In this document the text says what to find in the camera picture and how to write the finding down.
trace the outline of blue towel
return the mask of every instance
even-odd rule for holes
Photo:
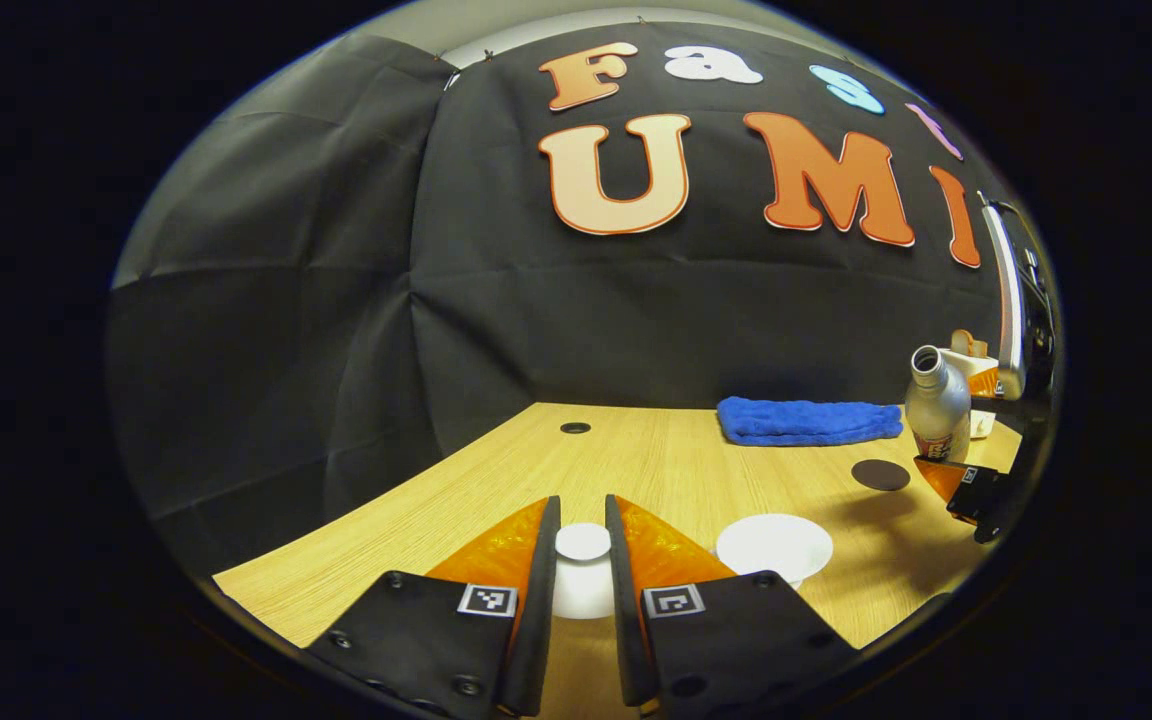
[[[899,406],[869,402],[774,402],[727,397],[718,404],[723,434],[736,445],[850,445],[893,438],[904,425]]]

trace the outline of white wall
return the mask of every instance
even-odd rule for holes
[[[484,50],[503,53],[575,29],[637,22],[639,15],[647,22],[708,23],[782,37],[823,53],[846,55],[861,68],[904,86],[858,51],[750,0],[639,0],[635,6],[622,6],[617,0],[417,0],[361,29],[430,54],[442,53],[448,63],[463,68],[482,61]]]

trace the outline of table surface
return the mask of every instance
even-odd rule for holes
[[[586,433],[559,430],[589,423]],[[1020,434],[995,424],[968,462],[1010,470]],[[288,641],[308,646],[385,570],[424,574],[540,498],[562,498],[562,524],[604,520],[624,497],[712,550],[733,521],[787,511],[823,525],[833,556],[799,596],[852,646],[887,632],[957,585],[992,546],[952,518],[901,437],[836,447],[727,442],[714,410],[530,406],[463,450],[359,509],[215,575],[221,591]],[[881,458],[909,470],[900,491],[861,486],[851,465]],[[540,717],[624,717],[612,619],[554,617]]]

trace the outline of black fabric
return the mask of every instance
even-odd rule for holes
[[[630,41],[616,94],[552,113],[545,61]],[[718,46],[764,76],[758,85],[687,81],[664,69],[669,47]],[[810,65],[849,73],[882,101],[874,115],[829,94]],[[722,397],[900,402],[909,355],[956,328],[998,336],[996,266],[975,190],[1010,199],[963,132],[940,119],[960,162],[905,103],[937,109],[846,61],[774,37],[690,23],[599,26],[545,38],[468,67],[430,131],[412,228],[412,303],[431,418],[444,452],[535,400],[713,407]],[[787,232],[763,219],[771,160],[749,111],[799,119],[838,154],[846,132],[892,149],[911,249],[829,220]],[[561,129],[602,124],[604,191],[646,188],[643,143],[626,122],[682,113],[690,195],[652,232],[597,237],[562,223],[550,159]],[[952,226],[929,165],[968,191],[983,265],[952,259]],[[819,199],[813,204],[821,209]]]
[[[109,401],[132,484],[189,569],[268,552],[442,456],[407,264],[452,73],[342,36],[207,127],[132,229]]]

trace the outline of black coaster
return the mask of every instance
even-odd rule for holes
[[[909,484],[909,470],[887,460],[862,460],[851,465],[851,477],[867,488],[902,488]]]

